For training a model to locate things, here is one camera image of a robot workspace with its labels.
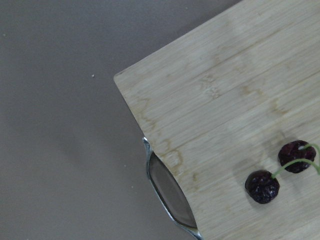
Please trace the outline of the dark red cherry pair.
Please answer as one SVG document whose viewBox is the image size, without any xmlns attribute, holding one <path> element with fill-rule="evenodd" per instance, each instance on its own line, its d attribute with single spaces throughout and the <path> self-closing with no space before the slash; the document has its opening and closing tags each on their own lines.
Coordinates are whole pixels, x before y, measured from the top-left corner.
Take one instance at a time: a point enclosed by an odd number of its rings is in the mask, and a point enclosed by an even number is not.
<svg viewBox="0 0 320 240">
<path fill-rule="evenodd" d="M 281 147 L 278 152 L 280 168 L 275 172 L 260 169 L 250 173 L 245 181 L 244 188 L 247 194 L 259 204 L 268 204 L 274 200 L 280 191 L 277 176 L 287 171 L 299 174 L 309 167 L 320 173 L 320 165 L 315 162 L 320 156 L 320 146 L 304 140 L 291 141 Z"/>
</svg>

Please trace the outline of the wooden cutting board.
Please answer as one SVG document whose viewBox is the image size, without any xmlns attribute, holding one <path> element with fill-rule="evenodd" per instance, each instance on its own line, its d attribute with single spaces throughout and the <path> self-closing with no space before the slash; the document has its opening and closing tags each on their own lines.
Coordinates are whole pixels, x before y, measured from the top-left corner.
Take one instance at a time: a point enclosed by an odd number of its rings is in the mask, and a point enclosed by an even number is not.
<svg viewBox="0 0 320 240">
<path fill-rule="evenodd" d="M 270 203 L 245 191 L 286 143 L 320 142 L 319 1 L 243 0 L 114 81 L 204 239 L 319 239 L 313 167 L 279 174 Z"/>
</svg>

